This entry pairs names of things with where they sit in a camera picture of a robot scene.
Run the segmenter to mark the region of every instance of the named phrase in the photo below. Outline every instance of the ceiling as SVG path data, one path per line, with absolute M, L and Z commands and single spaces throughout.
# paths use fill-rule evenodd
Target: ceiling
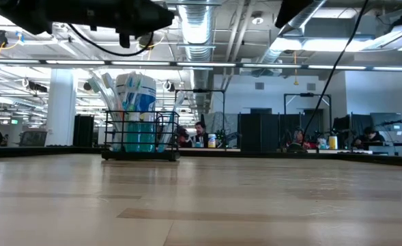
M 167 1 L 169 5 L 176 1 Z M 237 0 L 219 1 L 222 3 L 216 7 L 214 11 L 214 27 L 213 27 L 213 61 L 223 62 L 225 60 L 225 53 L 227 51 L 228 41 L 231 35 L 231 27 L 235 20 L 235 13 L 238 7 Z M 329 0 L 322 9 L 320 9 L 313 18 L 330 18 L 330 19 L 345 19 L 350 20 L 354 18 L 357 11 L 360 11 L 362 1 L 351 0 Z M 278 29 L 274 27 L 275 16 L 277 16 L 281 1 L 257 1 L 253 11 L 262 12 L 262 24 L 255 25 L 252 22 L 248 23 L 244 35 L 244 43 L 238 50 L 237 60 L 244 58 L 254 59 L 263 55 L 264 51 L 270 47 L 275 34 Z M 371 5 L 367 10 L 366 15 L 372 18 L 377 24 L 375 25 L 375 33 L 385 32 L 387 26 L 379 23 L 375 15 L 378 13 L 389 14 L 402 10 L 402 1 L 371 1 Z M 80 32 L 98 43 L 104 48 L 118 52 L 118 53 L 132 53 L 139 50 L 137 41 L 132 39 L 132 46 L 130 49 L 123 49 L 119 45 L 119 36 L 115 33 L 114 29 L 98 28 L 98 31 L 90 31 L 89 27 L 76 26 Z M 9 45 L 8 47 L 17 45 L 11 49 L 5 49 L 0 52 L 0 58 L 6 59 L 107 59 L 107 60 L 121 60 L 120 57 L 109 55 L 95 49 L 86 42 L 83 42 L 73 31 L 71 31 L 63 23 L 55 23 L 52 34 L 42 33 L 40 35 L 32 35 L 29 32 L 17 27 L 14 23 L 0 16 L 0 29 L 7 31 Z M 180 19 L 175 18 L 173 24 L 167 28 L 158 30 L 154 34 L 154 48 L 150 52 L 142 53 L 136 57 L 128 57 L 124 59 L 131 60 L 152 60 L 152 61 L 184 61 L 186 60 L 186 53 L 184 48 L 179 47 L 183 44 L 183 37 L 180 25 Z M 299 64 L 332 64 L 337 58 L 337 52 L 322 52 L 322 51 L 296 51 L 295 53 L 283 53 L 280 60 L 283 63 Z M 366 53 L 347 53 L 343 60 L 343 64 L 379 64 L 379 65 L 402 65 L 402 52 L 399 51 L 384 51 L 384 52 L 366 52 Z M 93 92 L 87 92 L 83 89 L 83 84 L 89 78 L 88 68 L 76 68 L 74 73 L 78 78 L 78 100 L 77 111 L 78 113 L 94 113 L 102 116 L 98 112 L 99 107 L 103 107 L 103 102 L 98 98 L 90 98 L 91 96 L 97 97 Z M 97 73 L 108 72 L 113 78 L 117 75 L 127 72 L 140 72 L 149 77 L 157 80 L 157 97 L 171 98 L 174 93 L 170 93 L 162 88 L 165 81 L 170 81 L 175 84 L 176 88 L 190 89 L 190 73 L 188 70 L 142 70 L 142 69 L 108 69 L 108 68 L 94 68 Z M 294 70 L 284 70 L 281 75 L 287 77 L 294 73 Z M 324 71 L 314 70 L 300 70 L 299 75 L 313 75 L 321 76 Z M 27 78 L 35 81 L 48 89 L 50 89 L 50 68 L 23 68 L 13 66 L 0 66 L 0 93 L 2 94 L 34 94 L 26 90 L 23 85 L 23 79 Z M 33 104 L 47 107 L 47 96 L 40 96 L 36 98 L 18 97 L 21 100 L 29 101 Z M 172 100 L 158 101 L 158 107 L 171 106 Z M 0 107 L 11 107 L 6 101 L 0 101 Z M 1 114 L 11 114 L 11 112 L 1 112 Z M 190 114 L 192 119 L 190 122 L 196 120 L 196 114 Z M 44 117 L 39 124 L 44 124 Z

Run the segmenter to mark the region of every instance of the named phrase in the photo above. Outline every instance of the ventilation duct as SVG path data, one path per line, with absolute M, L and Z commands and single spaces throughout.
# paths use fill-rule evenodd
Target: ventilation duct
M 214 8 L 208 5 L 179 5 L 182 35 L 186 47 L 187 60 L 190 62 L 210 62 L 212 50 L 203 45 L 211 43 L 211 29 Z M 191 70 L 190 83 L 192 89 L 205 89 L 208 85 L 209 70 Z M 194 95 L 196 107 L 200 114 L 204 113 L 205 95 Z
M 290 31 L 296 30 L 298 31 L 297 36 L 303 36 L 304 26 L 308 23 L 308 21 L 316 14 L 316 12 L 322 7 L 322 5 L 327 0 L 314 0 L 308 7 L 304 8 L 295 18 L 289 21 L 280 31 L 279 35 L 283 35 L 284 33 L 288 33 Z M 263 64 L 273 64 L 281 53 L 284 51 L 281 47 L 279 47 L 278 41 L 279 39 L 275 39 L 275 41 L 270 45 L 265 53 L 260 59 L 258 59 L 258 63 Z M 257 69 L 252 71 L 252 75 L 254 77 L 260 76 L 272 76 L 274 75 L 274 70 L 269 69 Z

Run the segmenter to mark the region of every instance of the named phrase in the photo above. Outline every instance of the exposed ceiling pipe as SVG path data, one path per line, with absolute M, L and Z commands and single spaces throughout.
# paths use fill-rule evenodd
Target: exposed ceiling pipe
M 291 30 L 298 29 L 302 33 L 304 33 L 304 26 L 308 23 L 308 21 L 316 14 L 316 12 L 322 7 L 322 5 L 327 0 L 313 0 L 313 2 L 307 7 L 304 8 L 295 18 L 293 18 L 287 25 L 285 25 L 281 30 L 279 35 L 287 33 Z M 275 45 L 275 40 L 271 44 L 270 48 L 268 48 L 263 56 L 258 59 L 258 63 L 263 64 L 272 64 L 274 63 L 281 53 L 284 51 L 283 49 L 277 48 Z M 268 71 L 269 74 L 272 74 L 269 70 L 266 69 L 258 69 L 252 72 L 252 75 L 255 77 L 261 76 L 265 71 Z
M 179 5 L 182 35 L 185 44 L 211 44 L 211 30 L 214 8 L 209 5 Z M 207 47 L 187 47 L 187 60 L 190 62 L 209 62 L 212 49 Z M 193 89 L 205 89 L 209 70 L 191 70 L 190 83 Z M 194 95 L 199 114 L 204 113 L 205 95 Z
M 237 58 L 237 54 L 239 53 L 240 46 L 242 45 L 242 41 L 243 41 L 243 37 L 244 37 L 245 31 L 246 31 L 246 28 L 248 27 L 249 19 L 252 16 L 253 8 L 256 3 L 257 3 L 257 0 L 250 0 L 250 2 L 249 2 L 248 9 L 246 10 L 246 16 L 243 21 L 242 29 L 239 32 L 239 37 L 235 44 L 234 54 L 233 54 L 233 57 L 231 58 L 232 62 L 234 62 L 235 59 Z
M 245 0 L 239 0 L 239 4 L 238 4 L 236 15 L 235 15 L 235 21 L 234 21 L 233 29 L 231 30 L 231 35 L 230 35 L 229 41 L 228 41 L 227 52 L 226 52 L 226 55 L 225 55 L 225 61 L 226 62 L 228 62 L 229 56 L 231 55 L 231 49 L 233 48 L 235 35 L 237 33 L 237 29 L 238 29 L 239 24 L 240 24 L 240 19 L 241 19 L 242 14 L 243 14 L 244 1 Z

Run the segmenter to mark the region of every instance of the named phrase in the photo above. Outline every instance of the silver duct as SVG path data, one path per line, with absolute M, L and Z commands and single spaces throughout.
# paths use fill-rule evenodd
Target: silver duct
M 182 35 L 186 44 L 210 44 L 213 23 L 213 7 L 207 5 L 179 5 Z M 210 62 L 211 48 L 187 47 L 187 60 L 190 62 Z M 190 82 L 193 89 L 205 89 L 209 70 L 191 70 Z M 205 95 L 194 95 L 198 112 L 205 107 Z
M 294 29 L 301 29 L 302 33 L 304 33 L 303 30 L 305 24 L 308 23 L 308 21 L 316 14 L 319 8 L 321 8 L 326 1 L 327 0 L 313 0 L 313 2 L 307 8 L 304 8 L 297 16 L 295 16 L 295 18 L 289 21 L 289 23 L 287 23 L 287 25 L 285 25 L 281 29 L 279 35 Z M 281 55 L 283 51 L 284 50 L 277 49 L 275 47 L 275 40 L 274 40 L 270 48 L 268 48 L 265 51 L 263 56 L 260 57 L 257 62 L 263 64 L 272 64 L 278 59 L 278 57 Z M 265 72 L 268 74 L 272 73 L 265 69 L 265 70 L 255 70 L 253 71 L 252 75 L 258 77 L 260 75 L 264 75 Z

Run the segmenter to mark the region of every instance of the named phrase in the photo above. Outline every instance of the pillar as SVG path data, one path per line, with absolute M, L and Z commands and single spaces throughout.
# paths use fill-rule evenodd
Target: pillar
M 23 132 L 23 116 L 11 117 L 10 132 L 8 134 L 8 147 L 18 147 L 20 134 Z
M 77 80 L 73 69 L 52 69 L 49 88 L 46 146 L 71 146 L 76 105 Z

